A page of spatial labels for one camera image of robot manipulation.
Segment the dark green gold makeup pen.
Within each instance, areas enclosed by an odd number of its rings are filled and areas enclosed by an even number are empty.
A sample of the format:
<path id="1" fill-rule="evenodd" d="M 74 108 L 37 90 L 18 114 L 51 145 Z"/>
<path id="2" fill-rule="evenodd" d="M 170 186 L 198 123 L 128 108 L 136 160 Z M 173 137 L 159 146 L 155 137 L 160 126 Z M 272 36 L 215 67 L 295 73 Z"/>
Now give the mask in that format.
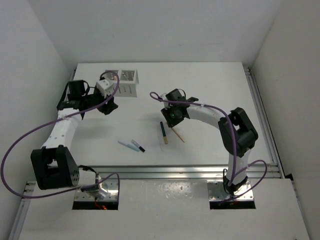
<path id="1" fill-rule="evenodd" d="M 164 123 L 163 123 L 162 121 L 160 122 L 160 127 L 161 127 L 161 131 L 162 131 L 162 136 L 163 136 L 164 144 L 167 145 L 167 144 L 168 144 L 168 139 L 167 139 L 167 135 L 166 135 Z"/>

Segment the gold slim makeup pen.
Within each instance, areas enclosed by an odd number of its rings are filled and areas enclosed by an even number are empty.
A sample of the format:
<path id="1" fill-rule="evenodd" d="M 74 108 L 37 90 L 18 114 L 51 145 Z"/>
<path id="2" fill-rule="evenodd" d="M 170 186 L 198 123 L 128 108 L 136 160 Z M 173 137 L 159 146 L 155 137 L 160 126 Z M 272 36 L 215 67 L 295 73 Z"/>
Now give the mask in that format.
<path id="1" fill-rule="evenodd" d="M 174 129 L 174 128 L 171 128 L 171 130 L 177 135 L 177 137 L 183 142 L 185 143 L 185 139 Z"/>

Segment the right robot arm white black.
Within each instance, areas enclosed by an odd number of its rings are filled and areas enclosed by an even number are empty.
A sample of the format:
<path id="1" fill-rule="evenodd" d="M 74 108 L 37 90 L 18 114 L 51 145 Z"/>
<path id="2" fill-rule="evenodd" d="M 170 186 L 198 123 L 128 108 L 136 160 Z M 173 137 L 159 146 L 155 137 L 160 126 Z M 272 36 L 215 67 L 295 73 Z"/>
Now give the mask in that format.
<path id="1" fill-rule="evenodd" d="M 186 98 L 179 89 L 157 96 L 164 104 L 161 110 L 169 128 L 173 128 L 184 119 L 198 120 L 219 130 L 222 143 L 229 153 L 228 169 L 223 177 L 223 186 L 229 195 L 247 181 L 246 169 L 249 155 L 259 135 L 243 108 L 237 107 L 226 113 L 222 109 L 199 101 L 198 98 Z"/>

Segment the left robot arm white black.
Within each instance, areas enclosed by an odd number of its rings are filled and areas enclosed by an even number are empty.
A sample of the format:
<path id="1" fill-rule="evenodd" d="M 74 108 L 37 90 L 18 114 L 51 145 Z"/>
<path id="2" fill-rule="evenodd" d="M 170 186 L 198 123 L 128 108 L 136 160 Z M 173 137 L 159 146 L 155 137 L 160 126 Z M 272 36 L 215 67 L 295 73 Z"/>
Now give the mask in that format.
<path id="1" fill-rule="evenodd" d="M 38 187 L 41 190 L 67 187 L 84 187 L 97 183 L 97 173 L 78 166 L 70 147 L 85 111 L 97 109 L 104 115 L 118 108 L 112 92 L 111 80 L 101 79 L 91 88 L 85 80 L 69 81 L 57 104 L 58 122 L 40 149 L 31 152 L 30 158 Z"/>

